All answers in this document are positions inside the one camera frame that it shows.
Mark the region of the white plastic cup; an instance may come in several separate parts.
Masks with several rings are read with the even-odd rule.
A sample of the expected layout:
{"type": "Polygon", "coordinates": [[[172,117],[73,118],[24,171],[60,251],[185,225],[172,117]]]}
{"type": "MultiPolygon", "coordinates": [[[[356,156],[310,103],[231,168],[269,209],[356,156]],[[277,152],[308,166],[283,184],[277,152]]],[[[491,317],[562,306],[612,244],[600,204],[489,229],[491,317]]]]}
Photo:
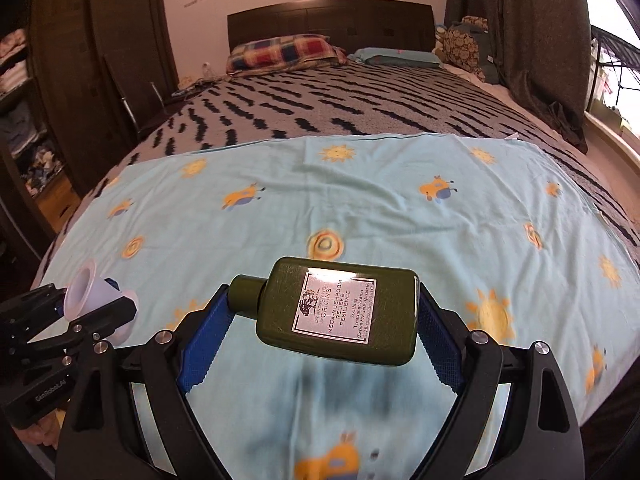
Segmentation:
{"type": "Polygon", "coordinates": [[[98,273],[96,262],[87,260],[77,271],[66,288],[63,301],[63,315],[73,326],[83,315],[98,310],[112,301],[127,298],[137,308],[138,296],[133,290],[116,290],[105,283],[98,273]]]}

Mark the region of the dark wooden wardrobe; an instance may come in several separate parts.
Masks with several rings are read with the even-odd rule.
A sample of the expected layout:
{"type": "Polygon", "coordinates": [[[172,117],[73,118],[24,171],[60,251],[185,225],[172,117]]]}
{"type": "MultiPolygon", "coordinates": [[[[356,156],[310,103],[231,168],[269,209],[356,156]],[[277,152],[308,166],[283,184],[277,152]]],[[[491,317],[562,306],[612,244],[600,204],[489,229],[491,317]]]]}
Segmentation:
{"type": "Polygon", "coordinates": [[[94,187],[160,125],[178,74],[163,0],[1,0],[74,192],[94,187]]]}

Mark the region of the light blue cartoon sheet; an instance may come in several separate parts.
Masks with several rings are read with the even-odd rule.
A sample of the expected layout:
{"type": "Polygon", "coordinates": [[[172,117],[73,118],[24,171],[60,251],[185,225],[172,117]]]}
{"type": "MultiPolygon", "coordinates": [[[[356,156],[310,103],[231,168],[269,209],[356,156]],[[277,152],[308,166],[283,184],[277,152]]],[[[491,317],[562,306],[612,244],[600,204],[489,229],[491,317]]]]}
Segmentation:
{"type": "MultiPolygon", "coordinates": [[[[43,278],[81,266],[135,292],[142,344],[239,274],[284,256],[413,270],[437,303],[498,341],[550,344],[579,420],[639,354],[639,268],[585,188],[540,148],[451,134],[299,138],[125,169],[62,239],[43,278]]],[[[303,356],[237,318],[188,396],[235,479],[405,479],[454,394],[423,349],[401,367],[303,356]]]]}

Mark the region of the dark green bottle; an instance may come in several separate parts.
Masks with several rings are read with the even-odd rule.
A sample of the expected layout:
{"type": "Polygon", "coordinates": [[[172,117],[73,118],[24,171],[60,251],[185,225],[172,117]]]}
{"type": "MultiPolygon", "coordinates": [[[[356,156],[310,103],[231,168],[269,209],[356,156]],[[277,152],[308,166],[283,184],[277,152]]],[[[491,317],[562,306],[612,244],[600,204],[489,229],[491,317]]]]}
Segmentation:
{"type": "Polygon", "coordinates": [[[408,269],[283,257],[268,278],[236,276],[229,309],[257,337],[322,358],[401,366],[416,348],[420,280],[408,269]]]}

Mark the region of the teal pillow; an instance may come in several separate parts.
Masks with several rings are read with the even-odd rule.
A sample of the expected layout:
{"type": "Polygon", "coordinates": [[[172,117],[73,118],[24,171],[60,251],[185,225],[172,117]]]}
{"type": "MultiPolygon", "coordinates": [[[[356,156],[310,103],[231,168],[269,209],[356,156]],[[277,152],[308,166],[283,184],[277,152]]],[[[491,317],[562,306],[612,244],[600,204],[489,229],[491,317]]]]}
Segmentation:
{"type": "Polygon", "coordinates": [[[440,58],[432,52],[367,47],[348,56],[351,61],[374,66],[439,68],[440,58]]]}

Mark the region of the grey black patterned blanket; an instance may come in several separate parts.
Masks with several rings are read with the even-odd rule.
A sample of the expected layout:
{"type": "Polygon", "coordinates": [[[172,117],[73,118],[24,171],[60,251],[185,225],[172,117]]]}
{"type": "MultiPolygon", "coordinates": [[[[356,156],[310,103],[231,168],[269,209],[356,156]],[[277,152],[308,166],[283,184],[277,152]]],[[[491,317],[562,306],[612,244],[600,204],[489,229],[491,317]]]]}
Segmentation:
{"type": "Polygon", "coordinates": [[[99,196],[127,166],[165,156],[296,136],[452,133],[538,146],[588,195],[630,252],[639,227],[587,157],[516,105],[508,90],[453,68],[349,63],[223,80],[186,100],[89,193],[99,196]]]}

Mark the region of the dark brown curtain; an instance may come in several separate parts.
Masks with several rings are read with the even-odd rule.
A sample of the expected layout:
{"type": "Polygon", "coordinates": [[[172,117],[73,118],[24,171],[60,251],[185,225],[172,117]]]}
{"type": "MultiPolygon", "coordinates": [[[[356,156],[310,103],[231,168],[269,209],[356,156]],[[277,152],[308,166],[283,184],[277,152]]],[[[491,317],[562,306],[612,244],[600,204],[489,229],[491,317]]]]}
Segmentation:
{"type": "Polygon", "coordinates": [[[446,1],[447,25],[467,15],[488,21],[491,55],[514,101],[587,153],[587,0],[446,1]]]}

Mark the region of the dark wooden headboard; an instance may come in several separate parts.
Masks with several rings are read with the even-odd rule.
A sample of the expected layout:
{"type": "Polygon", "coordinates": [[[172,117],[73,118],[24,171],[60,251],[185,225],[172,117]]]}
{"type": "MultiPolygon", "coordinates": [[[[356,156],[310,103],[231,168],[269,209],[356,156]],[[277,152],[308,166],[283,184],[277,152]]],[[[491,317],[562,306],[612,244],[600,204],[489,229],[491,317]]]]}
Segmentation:
{"type": "Polygon", "coordinates": [[[304,0],[230,14],[228,44],[297,34],[327,36],[348,53],[376,47],[430,52],[436,44],[431,6],[399,0],[304,0]]]}

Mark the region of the metal window rack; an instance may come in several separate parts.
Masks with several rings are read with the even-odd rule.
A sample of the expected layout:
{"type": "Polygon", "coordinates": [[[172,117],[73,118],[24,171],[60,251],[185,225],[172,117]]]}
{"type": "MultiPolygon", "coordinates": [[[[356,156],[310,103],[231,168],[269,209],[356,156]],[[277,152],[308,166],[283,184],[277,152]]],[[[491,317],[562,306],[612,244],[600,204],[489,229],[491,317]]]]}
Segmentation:
{"type": "Polygon", "coordinates": [[[618,134],[639,135],[639,48],[591,26],[586,110],[618,134]]]}

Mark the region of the plaid colourful pillow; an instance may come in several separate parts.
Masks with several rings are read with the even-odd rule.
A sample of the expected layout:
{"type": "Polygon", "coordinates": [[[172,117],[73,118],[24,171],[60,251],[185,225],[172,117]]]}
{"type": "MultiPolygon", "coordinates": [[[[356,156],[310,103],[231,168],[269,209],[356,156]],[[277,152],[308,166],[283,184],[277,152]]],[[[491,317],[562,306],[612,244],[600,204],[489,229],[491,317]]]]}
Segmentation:
{"type": "Polygon", "coordinates": [[[348,63],[344,50],[327,36],[298,34],[240,44],[227,60],[229,77],[248,77],[348,63]]]}

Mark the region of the patterned brown cushion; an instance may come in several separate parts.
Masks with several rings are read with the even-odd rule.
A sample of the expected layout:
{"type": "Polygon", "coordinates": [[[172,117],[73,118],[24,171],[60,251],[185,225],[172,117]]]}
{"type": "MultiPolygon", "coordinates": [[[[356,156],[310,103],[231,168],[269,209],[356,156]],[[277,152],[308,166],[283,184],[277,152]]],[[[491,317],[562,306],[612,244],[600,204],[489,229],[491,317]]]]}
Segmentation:
{"type": "Polygon", "coordinates": [[[480,81],[500,82],[487,18],[467,15],[450,26],[439,25],[434,52],[442,62],[457,66],[480,81]]]}

